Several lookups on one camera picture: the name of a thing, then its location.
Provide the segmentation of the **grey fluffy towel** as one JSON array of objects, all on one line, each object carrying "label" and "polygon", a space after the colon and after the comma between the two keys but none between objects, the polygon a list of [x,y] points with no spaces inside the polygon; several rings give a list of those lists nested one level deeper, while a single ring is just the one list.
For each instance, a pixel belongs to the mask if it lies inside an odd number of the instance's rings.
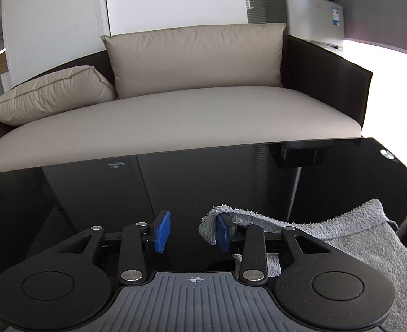
[{"label": "grey fluffy towel", "polygon": [[[199,233],[211,245],[216,244],[216,217],[226,213],[234,223],[252,223],[264,232],[280,232],[289,226],[280,220],[228,205],[213,207],[202,218]],[[320,223],[292,224],[315,238],[378,269],[395,287],[395,301],[385,331],[407,331],[407,248],[392,229],[394,221],[385,215],[378,199],[372,199],[346,214]]]}]

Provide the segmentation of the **dark brown sofa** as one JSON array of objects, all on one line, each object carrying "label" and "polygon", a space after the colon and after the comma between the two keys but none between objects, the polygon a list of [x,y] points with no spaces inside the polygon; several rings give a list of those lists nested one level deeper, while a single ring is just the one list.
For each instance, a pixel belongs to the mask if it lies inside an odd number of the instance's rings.
[{"label": "dark brown sofa", "polygon": [[[81,65],[93,66],[116,90],[106,48],[25,82]],[[358,138],[371,78],[370,71],[284,31],[279,87],[227,86],[129,98],[116,91],[110,102],[20,126],[0,122],[0,172],[192,148]]]}]

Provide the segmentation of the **small beige side cushion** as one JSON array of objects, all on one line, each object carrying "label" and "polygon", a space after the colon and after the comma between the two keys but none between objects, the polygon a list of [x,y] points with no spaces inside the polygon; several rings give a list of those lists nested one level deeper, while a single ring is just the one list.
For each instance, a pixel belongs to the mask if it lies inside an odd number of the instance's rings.
[{"label": "small beige side cushion", "polygon": [[116,98],[113,85],[93,66],[76,66],[24,82],[2,94],[0,122],[20,126]]}]

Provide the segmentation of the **silver mini fridge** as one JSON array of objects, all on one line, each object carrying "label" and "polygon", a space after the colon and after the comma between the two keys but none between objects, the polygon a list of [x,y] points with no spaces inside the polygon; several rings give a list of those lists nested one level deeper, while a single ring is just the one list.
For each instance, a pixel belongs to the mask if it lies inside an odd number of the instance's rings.
[{"label": "silver mini fridge", "polygon": [[344,42],[343,7],[330,0],[268,0],[268,23],[284,23],[288,35],[330,49],[341,50]]}]

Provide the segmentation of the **large beige back cushion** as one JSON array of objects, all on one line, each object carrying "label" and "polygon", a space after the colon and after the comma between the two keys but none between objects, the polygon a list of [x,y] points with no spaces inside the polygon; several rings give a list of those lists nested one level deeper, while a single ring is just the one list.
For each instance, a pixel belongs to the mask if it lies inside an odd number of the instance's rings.
[{"label": "large beige back cushion", "polygon": [[227,86],[281,86],[283,23],[195,25],[104,36],[121,98]]}]

